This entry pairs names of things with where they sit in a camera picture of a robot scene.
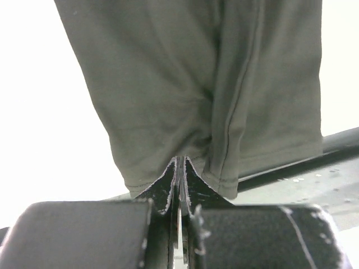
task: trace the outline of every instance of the scratch mark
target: scratch mark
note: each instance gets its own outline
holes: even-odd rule
[[[305,257],[307,258],[309,264],[310,264],[310,267],[312,269],[317,269],[317,266],[315,265],[315,262],[312,258],[312,255],[310,254],[309,250],[308,250],[308,247],[304,241],[304,238],[303,238],[303,235],[298,227],[298,225],[296,224],[296,222],[294,221],[293,217],[292,217],[292,213],[293,211],[288,208],[288,207],[285,207],[285,206],[279,206],[280,210],[283,211],[283,213],[285,213],[285,215],[287,216],[288,220],[292,223],[292,226],[293,228],[295,229],[296,231],[296,234],[297,234],[297,238],[302,246],[302,249],[303,249],[303,252],[305,254]]]

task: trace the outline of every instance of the garment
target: garment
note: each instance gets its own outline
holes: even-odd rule
[[[241,175],[322,153],[321,1],[55,3],[132,196],[174,156],[235,198]]]

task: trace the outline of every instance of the white background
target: white background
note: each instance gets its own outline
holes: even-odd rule
[[[323,135],[359,126],[359,1],[324,0]],[[127,192],[51,0],[0,8],[0,228],[29,204]]]

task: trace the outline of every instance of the green cloth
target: green cloth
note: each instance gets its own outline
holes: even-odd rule
[[[321,1],[55,0],[135,196],[174,156],[227,198],[322,153]]]

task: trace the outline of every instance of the dark green fabric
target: dark green fabric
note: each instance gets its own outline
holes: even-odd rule
[[[216,191],[321,154],[321,1],[55,0],[134,196],[188,155]]]

